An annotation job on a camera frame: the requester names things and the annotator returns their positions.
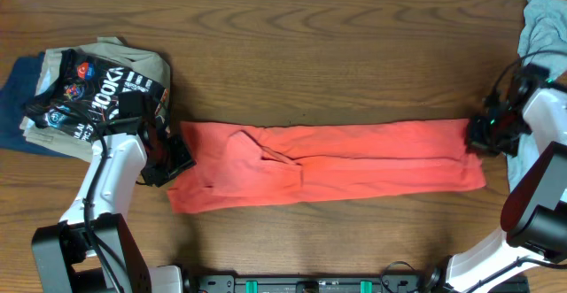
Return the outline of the red printed t-shirt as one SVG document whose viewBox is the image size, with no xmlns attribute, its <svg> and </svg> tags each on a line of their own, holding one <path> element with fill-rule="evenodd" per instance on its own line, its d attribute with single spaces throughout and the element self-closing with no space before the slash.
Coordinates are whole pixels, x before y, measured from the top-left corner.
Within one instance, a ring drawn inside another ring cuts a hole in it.
<svg viewBox="0 0 567 293">
<path fill-rule="evenodd" d="M 467 120 L 254 127 L 183 122 L 196 165 L 168 190 L 174 212 L 481 189 Z"/>
</svg>

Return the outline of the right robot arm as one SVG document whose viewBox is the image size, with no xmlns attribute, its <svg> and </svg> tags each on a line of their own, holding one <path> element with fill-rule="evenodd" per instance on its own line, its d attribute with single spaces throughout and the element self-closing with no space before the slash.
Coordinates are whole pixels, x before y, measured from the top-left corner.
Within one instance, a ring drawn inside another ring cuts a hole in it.
<svg viewBox="0 0 567 293">
<path fill-rule="evenodd" d="M 522 116 L 539 157 L 507 198 L 501 225 L 437 268 L 428 292 L 488 292 L 535 266 L 566 268 L 566 87 L 536 89 Z"/>
</svg>

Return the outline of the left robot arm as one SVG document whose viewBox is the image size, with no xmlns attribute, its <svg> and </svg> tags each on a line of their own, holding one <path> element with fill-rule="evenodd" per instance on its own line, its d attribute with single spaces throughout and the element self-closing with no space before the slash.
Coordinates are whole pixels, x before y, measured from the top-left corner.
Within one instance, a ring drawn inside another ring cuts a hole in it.
<svg viewBox="0 0 567 293">
<path fill-rule="evenodd" d="M 136 185 L 160 187 L 194 166 L 185 142 L 140 117 L 100 123 L 95 138 L 75 200 L 32 238 L 43 291 L 189 291 L 179 266 L 147 265 L 127 223 Z"/>
</svg>

